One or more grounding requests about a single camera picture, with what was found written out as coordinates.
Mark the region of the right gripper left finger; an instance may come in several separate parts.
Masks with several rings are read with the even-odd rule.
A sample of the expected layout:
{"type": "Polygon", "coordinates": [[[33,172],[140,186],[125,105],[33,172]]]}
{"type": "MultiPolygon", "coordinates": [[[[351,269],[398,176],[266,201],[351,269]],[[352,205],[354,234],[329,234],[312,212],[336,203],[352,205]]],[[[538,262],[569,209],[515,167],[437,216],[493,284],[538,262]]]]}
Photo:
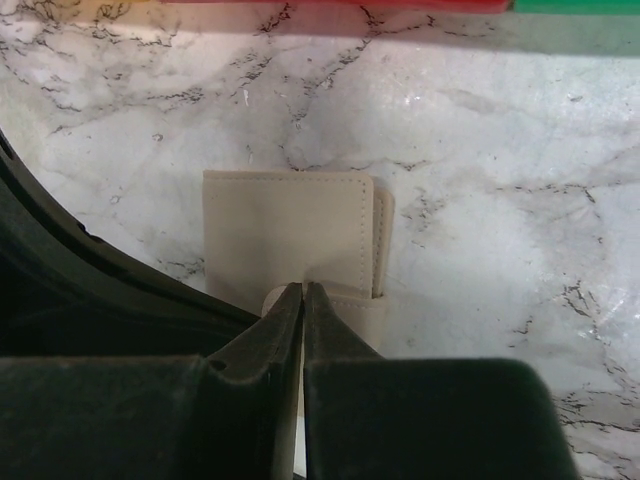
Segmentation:
{"type": "Polygon", "coordinates": [[[289,479],[302,288],[209,356],[6,357],[5,479],[289,479]]]}

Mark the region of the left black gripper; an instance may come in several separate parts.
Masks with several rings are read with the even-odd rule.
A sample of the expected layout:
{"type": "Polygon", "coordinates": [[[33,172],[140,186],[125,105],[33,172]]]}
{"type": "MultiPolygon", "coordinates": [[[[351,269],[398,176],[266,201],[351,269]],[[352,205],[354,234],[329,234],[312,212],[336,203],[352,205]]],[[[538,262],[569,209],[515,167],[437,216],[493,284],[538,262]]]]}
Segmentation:
{"type": "Polygon", "coordinates": [[[210,355],[256,315],[114,248],[1,142],[1,353],[210,355]]]}

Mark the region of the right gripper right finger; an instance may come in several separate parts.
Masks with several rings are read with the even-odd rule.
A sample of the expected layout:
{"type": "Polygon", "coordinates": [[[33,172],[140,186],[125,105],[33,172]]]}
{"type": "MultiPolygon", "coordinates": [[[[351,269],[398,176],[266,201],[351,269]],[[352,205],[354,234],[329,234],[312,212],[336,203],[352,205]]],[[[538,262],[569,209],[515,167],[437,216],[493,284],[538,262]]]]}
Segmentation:
{"type": "Polygon", "coordinates": [[[575,479],[551,395],[507,359],[389,360],[304,299],[306,473],[311,479],[575,479]]]}

